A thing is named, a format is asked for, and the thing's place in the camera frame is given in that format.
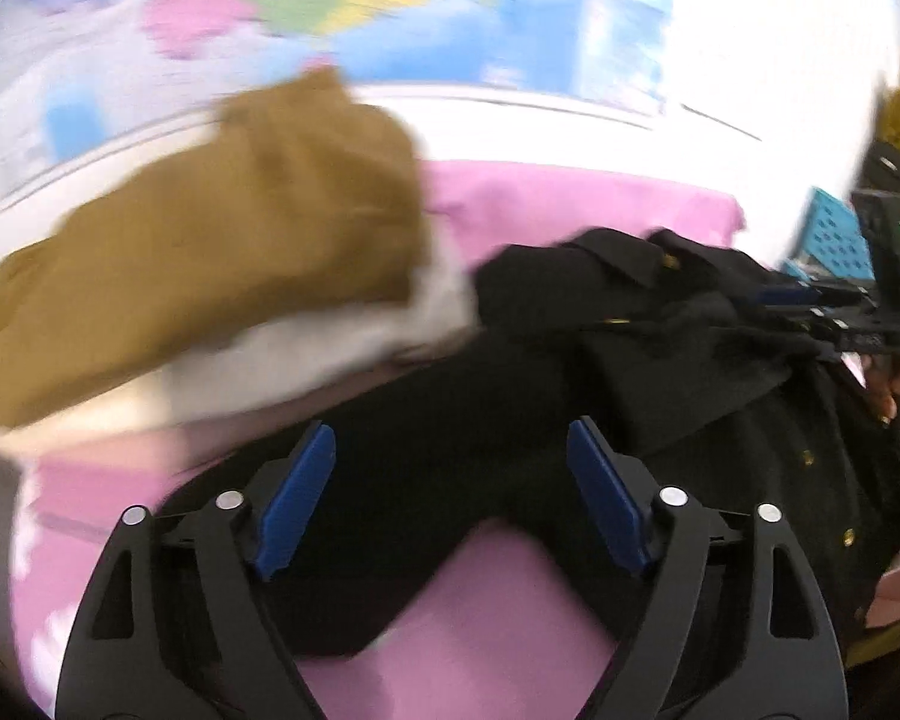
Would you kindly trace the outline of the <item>person's right hand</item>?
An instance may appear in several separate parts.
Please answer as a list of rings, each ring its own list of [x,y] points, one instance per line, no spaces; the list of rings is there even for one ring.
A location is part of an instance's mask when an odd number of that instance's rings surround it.
[[[896,417],[900,398],[900,369],[894,371],[893,364],[884,358],[863,356],[863,377],[871,406],[883,421]]]

